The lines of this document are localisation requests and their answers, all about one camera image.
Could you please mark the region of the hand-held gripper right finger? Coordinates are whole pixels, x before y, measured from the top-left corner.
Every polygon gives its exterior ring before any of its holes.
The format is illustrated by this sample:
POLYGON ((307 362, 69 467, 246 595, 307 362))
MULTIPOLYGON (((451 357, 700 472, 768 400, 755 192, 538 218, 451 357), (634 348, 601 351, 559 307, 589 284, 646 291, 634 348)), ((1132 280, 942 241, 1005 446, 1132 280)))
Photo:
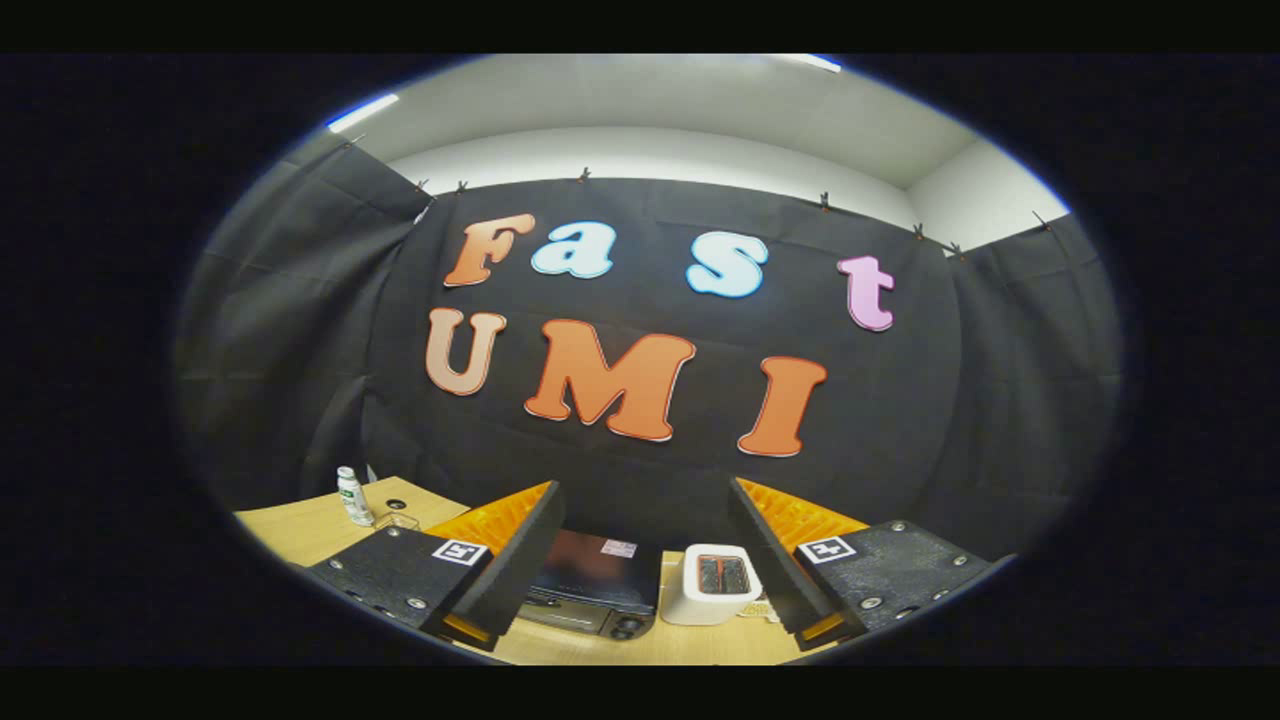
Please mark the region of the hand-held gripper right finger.
POLYGON ((744 478, 728 497, 739 543, 801 650, 897 626, 1002 568, 915 523, 868 525, 744 478))

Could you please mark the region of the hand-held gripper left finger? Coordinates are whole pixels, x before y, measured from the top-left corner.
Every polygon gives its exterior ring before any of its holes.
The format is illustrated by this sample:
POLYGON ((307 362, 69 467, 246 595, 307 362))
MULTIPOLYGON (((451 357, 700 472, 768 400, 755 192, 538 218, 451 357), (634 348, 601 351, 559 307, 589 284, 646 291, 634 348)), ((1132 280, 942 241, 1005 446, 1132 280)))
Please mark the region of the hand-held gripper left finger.
POLYGON ((564 520, 556 480, 425 530, 388 527, 305 571, 416 632, 493 651, 564 520))

